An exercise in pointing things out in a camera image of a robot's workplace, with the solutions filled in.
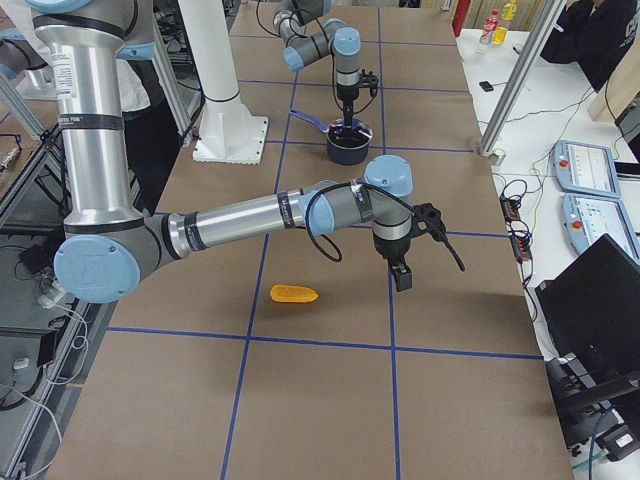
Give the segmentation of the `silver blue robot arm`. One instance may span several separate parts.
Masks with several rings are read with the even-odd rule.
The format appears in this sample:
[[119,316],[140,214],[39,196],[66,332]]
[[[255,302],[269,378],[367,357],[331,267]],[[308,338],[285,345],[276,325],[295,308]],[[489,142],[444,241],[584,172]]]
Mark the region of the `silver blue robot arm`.
[[298,72],[318,60],[334,60],[336,97],[344,112],[352,113],[361,85],[359,31],[339,18],[329,18],[320,31],[306,35],[303,27],[329,13],[331,1],[281,1],[273,16],[276,35],[283,41],[283,58]]

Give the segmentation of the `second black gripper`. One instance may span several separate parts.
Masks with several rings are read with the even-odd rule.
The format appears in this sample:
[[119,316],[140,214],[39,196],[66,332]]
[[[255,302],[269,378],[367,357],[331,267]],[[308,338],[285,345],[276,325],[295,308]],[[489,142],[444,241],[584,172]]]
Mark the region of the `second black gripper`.
[[377,235],[373,236],[375,250],[390,264],[390,271],[397,292],[403,292],[412,288],[412,271],[406,265],[405,254],[411,247],[411,239],[387,240]]

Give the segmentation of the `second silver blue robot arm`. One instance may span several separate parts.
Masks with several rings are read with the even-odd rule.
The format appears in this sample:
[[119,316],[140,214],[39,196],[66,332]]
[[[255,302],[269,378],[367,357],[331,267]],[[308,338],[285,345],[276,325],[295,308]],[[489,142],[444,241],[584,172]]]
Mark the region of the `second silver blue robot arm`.
[[65,241],[54,257],[58,281],[90,303],[131,293],[162,266],[207,248],[283,229],[310,237],[371,223],[376,250],[398,290],[412,285],[405,263],[418,222],[409,203],[409,164],[370,161],[360,179],[324,182],[206,212],[147,217],[132,203],[116,59],[153,52],[148,1],[33,1],[36,36],[54,68],[58,124],[71,186]]

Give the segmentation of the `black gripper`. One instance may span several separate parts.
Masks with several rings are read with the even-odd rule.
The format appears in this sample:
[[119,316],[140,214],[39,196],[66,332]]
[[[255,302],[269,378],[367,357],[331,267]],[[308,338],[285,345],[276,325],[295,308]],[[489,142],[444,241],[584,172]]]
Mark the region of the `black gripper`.
[[353,127],[353,106],[358,99],[357,85],[336,85],[336,95],[342,104],[343,126],[345,128]]

